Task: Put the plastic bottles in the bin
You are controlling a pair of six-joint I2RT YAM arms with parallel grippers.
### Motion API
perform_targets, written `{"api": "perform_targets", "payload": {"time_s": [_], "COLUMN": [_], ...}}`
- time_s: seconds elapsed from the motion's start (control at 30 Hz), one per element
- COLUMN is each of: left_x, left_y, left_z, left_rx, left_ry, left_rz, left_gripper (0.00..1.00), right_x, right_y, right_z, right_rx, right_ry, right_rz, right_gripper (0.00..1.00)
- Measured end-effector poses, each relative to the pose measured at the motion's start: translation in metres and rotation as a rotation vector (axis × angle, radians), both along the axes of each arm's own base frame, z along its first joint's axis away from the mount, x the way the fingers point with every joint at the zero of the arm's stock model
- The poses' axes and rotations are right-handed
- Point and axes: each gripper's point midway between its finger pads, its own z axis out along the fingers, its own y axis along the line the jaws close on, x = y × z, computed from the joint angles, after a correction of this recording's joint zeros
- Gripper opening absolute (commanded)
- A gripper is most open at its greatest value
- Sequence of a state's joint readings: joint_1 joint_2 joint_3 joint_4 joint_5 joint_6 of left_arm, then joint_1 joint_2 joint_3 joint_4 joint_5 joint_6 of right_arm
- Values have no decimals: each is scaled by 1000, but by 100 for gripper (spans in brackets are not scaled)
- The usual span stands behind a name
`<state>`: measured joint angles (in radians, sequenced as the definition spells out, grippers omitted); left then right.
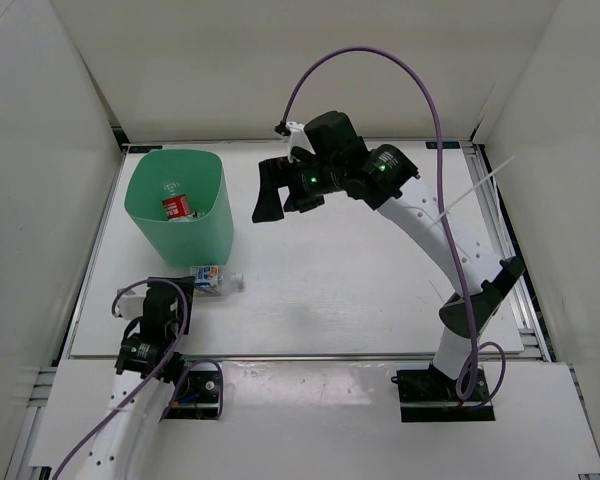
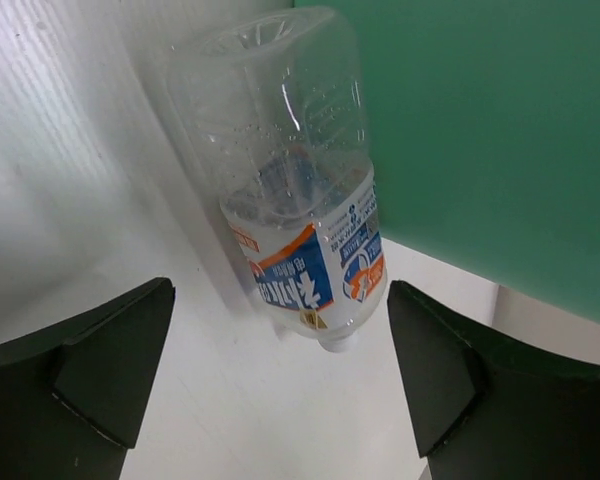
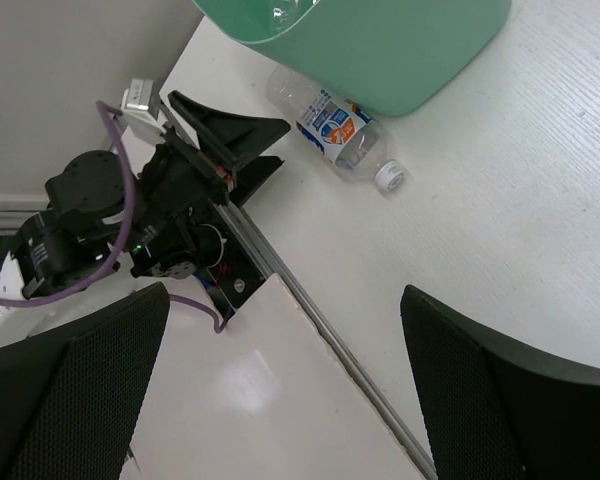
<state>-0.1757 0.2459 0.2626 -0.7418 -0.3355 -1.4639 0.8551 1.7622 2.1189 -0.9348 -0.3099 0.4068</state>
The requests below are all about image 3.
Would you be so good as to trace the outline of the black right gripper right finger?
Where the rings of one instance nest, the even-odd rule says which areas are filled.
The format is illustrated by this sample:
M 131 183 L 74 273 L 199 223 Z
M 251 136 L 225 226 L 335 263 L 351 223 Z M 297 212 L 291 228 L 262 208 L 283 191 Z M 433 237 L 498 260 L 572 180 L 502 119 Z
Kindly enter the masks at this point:
M 413 285 L 406 349 L 441 479 L 600 479 L 600 369 L 486 327 Z

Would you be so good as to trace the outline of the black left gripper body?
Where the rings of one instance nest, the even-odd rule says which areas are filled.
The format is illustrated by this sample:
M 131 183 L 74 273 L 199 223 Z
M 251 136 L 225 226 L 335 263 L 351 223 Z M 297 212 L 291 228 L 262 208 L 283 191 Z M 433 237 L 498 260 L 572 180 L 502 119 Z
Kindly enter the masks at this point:
M 228 193 L 200 151 L 175 128 L 159 138 L 136 175 L 131 275 L 184 279 L 222 262 L 228 237 L 212 220 L 211 206 L 216 200 L 225 204 Z

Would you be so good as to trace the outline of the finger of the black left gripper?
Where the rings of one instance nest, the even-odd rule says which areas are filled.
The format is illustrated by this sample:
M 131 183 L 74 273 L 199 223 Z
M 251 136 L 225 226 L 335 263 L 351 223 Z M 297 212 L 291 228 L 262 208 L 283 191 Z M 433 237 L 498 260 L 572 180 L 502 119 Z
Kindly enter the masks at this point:
M 212 109 L 174 90 L 172 110 L 197 134 L 199 148 L 232 173 L 238 173 L 290 132 L 283 119 L 252 117 Z
M 283 165 L 278 156 L 259 156 L 244 166 L 235 180 L 229 198 L 236 206 L 243 206 L 253 194 Z

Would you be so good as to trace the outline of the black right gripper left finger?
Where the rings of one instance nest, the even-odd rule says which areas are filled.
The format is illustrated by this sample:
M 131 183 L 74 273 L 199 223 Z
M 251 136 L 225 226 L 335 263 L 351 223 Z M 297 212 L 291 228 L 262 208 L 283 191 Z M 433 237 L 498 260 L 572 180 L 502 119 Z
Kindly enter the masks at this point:
M 0 479 L 120 476 L 169 308 L 155 283 L 0 348 Z

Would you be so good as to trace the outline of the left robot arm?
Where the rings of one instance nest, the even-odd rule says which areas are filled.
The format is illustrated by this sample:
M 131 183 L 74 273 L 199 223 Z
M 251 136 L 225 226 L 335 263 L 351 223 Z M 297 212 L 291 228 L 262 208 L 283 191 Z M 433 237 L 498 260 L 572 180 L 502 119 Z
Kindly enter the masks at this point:
M 61 300 L 117 272 L 128 255 L 135 278 L 198 280 L 223 331 L 265 280 L 223 211 L 281 167 L 269 149 L 289 124 L 176 91 L 161 99 L 145 81 L 134 81 L 119 107 L 98 109 L 112 148 L 75 157 L 46 182 L 46 208 L 8 238 L 2 260 L 17 266 L 22 286 L 0 307 Z

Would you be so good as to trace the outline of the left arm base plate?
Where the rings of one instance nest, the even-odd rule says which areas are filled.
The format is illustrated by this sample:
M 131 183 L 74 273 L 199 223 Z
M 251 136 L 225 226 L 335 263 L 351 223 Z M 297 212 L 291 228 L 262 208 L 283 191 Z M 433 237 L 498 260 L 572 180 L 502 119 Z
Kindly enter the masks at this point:
M 221 318 L 228 321 L 264 283 L 265 276 L 238 242 L 226 240 L 224 247 L 217 265 L 198 269 L 194 276 Z

